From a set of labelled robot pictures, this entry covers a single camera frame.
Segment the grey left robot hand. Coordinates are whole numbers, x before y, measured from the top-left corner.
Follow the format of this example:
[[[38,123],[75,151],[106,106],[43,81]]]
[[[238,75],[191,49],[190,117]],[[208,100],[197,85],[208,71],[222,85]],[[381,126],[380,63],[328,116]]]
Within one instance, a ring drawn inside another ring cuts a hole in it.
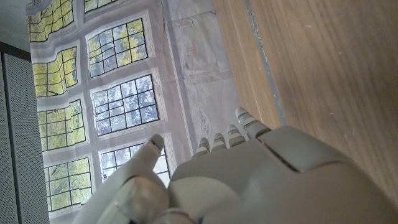
[[[268,128],[244,108],[238,125],[201,139],[168,184],[164,147],[149,138],[91,196],[75,223],[396,223],[397,207],[348,157],[290,126]]]

